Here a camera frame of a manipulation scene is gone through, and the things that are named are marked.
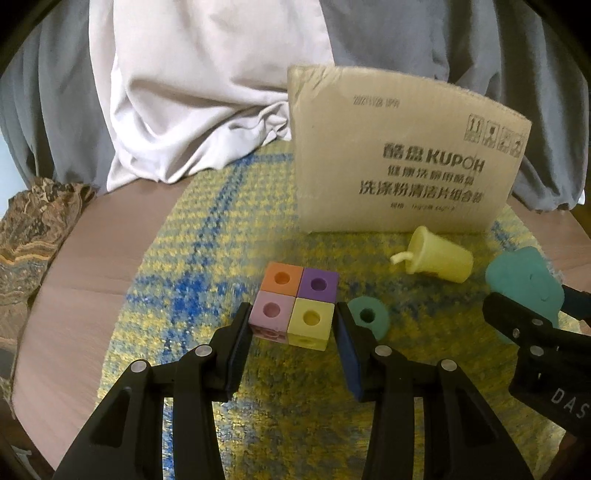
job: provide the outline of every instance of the green ring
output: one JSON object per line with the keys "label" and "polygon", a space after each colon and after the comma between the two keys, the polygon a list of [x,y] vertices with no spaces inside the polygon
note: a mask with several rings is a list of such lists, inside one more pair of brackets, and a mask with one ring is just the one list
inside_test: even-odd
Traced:
{"label": "green ring", "polygon": [[[386,336],[388,330],[390,330],[390,316],[388,315],[388,309],[378,299],[373,297],[357,297],[351,300],[347,306],[353,316],[353,320],[356,325],[371,330],[376,340],[380,341]],[[367,320],[373,316],[373,321],[367,322],[363,320],[363,317]]]}

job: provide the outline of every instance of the cardboard box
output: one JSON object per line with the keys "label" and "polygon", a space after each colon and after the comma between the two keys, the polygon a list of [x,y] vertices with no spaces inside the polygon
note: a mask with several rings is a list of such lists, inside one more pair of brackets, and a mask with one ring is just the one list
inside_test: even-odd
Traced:
{"label": "cardboard box", "polygon": [[288,72],[305,231],[488,229],[531,122],[468,90],[359,67]]}

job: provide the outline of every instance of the orange cube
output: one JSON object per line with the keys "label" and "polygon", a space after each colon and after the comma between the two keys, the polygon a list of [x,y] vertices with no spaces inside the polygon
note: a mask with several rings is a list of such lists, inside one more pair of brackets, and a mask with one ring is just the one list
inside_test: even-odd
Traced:
{"label": "orange cube", "polygon": [[271,262],[267,265],[267,270],[265,270],[261,290],[297,297],[303,273],[304,267]]}

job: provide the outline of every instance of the white sheet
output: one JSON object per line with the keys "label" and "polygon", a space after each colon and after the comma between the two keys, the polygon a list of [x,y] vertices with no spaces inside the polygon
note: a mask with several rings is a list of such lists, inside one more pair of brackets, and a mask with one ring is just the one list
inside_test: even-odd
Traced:
{"label": "white sheet", "polygon": [[288,140],[287,67],[334,63],[319,0],[91,0],[89,37],[109,191]]}

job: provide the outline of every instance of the teal foam toy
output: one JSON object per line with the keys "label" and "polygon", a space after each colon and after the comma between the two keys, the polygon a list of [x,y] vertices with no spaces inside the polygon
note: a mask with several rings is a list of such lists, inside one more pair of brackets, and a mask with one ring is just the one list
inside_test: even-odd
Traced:
{"label": "teal foam toy", "polygon": [[351,300],[347,306],[355,324],[371,330],[377,341],[384,338],[390,330],[388,309],[378,299],[365,296],[357,297]]}
{"label": "teal foam toy", "polygon": [[[488,265],[485,278],[491,291],[520,303],[558,328],[564,290],[548,271],[537,249],[525,247],[502,253]],[[499,335],[509,341],[503,334]]]}

